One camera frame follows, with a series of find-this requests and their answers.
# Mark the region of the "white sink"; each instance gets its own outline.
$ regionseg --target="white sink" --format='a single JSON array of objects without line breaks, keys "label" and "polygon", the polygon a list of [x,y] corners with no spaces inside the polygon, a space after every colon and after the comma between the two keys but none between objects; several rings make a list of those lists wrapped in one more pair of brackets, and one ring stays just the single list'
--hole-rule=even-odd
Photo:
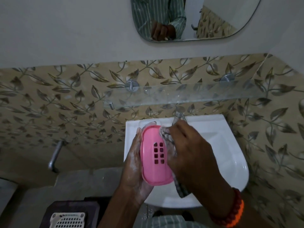
[{"label": "white sink", "polygon": [[[186,120],[211,144],[219,171],[224,179],[230,186],[242,191],[249,178],[248,166],[224,116],[221,114],[188,116]],[[156,121],[158,125],[171,126],[173,118],[127,121],[124,160],[127,157],[137,128],[152,121]],[[174,182],[168,185],[155,186],[145,203],[167,208],[201,206],[193,194],[181,199],[177,194]]]}]

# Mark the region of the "glass shelf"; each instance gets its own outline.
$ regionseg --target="glass shelf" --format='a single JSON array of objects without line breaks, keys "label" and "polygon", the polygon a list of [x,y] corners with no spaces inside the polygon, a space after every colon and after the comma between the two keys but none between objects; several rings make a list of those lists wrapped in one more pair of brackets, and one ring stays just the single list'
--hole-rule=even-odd
[{"label": "glass shelf", "polygon": [[107,91],[104,107],[141,106],[157,104],[176,104],[185,102],[200,102],[226,100],[235,98],[260,98],[265,93],[251,82],[238,80],[195,84],[173,84],[161,86],[119,88]]}]

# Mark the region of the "person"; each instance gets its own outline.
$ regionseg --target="person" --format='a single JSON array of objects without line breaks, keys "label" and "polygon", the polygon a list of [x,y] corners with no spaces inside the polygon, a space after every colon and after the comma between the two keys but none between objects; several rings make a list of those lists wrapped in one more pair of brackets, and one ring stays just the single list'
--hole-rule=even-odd
[{"label": "person", "polygon": [[[221,176],[211,145],[185,121],[179,120],[169,128],[175,142],[176,154],[168,152],[167,163],[178,181],[189,189],[212,216],[225,218],[231,211],[236,194]],[[139,148],[140,128],[125,161],[120,184],[116,189],[98,228],[132,227],[140,206],[153,189],[142,179]],[[188,222],[182,216],[170,215],[149,218],[142,227],[205,227]],[[248,204],[238,228],[271,228]]]},{"label": "person", "polygon": [[180,39],[186,26],[183,0],[131,0],[133,20],[144,38]]}]

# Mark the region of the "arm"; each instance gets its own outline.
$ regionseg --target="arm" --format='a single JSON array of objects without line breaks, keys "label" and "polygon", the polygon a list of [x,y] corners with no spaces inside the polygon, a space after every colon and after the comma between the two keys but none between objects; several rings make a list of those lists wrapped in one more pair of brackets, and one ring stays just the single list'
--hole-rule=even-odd
[{"label": "arm", "polygon": [[[215,217],[225,218],[231,211],[234,191],[219,172],[211,145],[185,121],[170,127],[177,155],[168,153],[168,165],[177,179]],[[245,203],[238,228],[271,228]]]},{"label": "arm", "polygon": [[169,6],[169,18],[169,37],[172,39],[180,39],[186,27],[187,19],[184,10],[184,0],[171,0]]},{"label": "arm", "polygon": [[120,183],[99,223],[98,228],[133,227],[140,206],[151,193],[150,186],[142,179],[139,149],[140,128],[137,129],[127,155]]}]

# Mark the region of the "shirt sleeve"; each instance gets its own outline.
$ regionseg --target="shirt sleeve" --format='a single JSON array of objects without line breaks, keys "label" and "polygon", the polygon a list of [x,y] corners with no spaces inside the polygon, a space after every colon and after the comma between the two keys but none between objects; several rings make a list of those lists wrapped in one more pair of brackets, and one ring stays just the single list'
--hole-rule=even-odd
[{"label": "shirt sleeve", "polygon": [[175,28],[176,38],[180,39],[186,27],[184,0],[171,0],[169,5],[170,25]]}]

